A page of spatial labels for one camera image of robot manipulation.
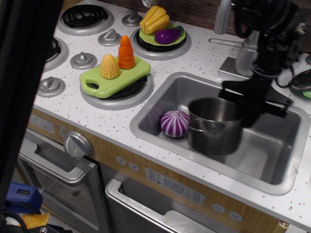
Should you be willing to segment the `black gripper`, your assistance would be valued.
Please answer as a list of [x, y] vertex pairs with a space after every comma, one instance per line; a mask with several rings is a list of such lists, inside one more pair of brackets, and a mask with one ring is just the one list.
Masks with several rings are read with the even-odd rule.
[[251, 127], [260, 115], [268, 113], [285, 117], [293, 101], [272, 87], [276, 76], [260, 73], [245, 81], [224, 81], [219, 97], [236, 103], [240, 107], [242, 126]]

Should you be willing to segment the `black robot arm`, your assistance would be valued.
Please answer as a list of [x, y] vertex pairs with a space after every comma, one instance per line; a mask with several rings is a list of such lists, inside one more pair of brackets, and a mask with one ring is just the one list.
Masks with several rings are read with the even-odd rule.
[[235, 12], [235, 32], [248, 38], [258, 32], [257, 58], [251, 64], [252, 77], [246, 81], [223, 81], [222, 99], [234, 102], [244, 114], [244, 126], [252, 126], [261, 114], [287, 115], [293, 101], [277, 92], [272, 82], [298, 61], [306, 33], [306, 17], [290, 0], [222, 0], [214, 32], [226, 32], [230, 11]]

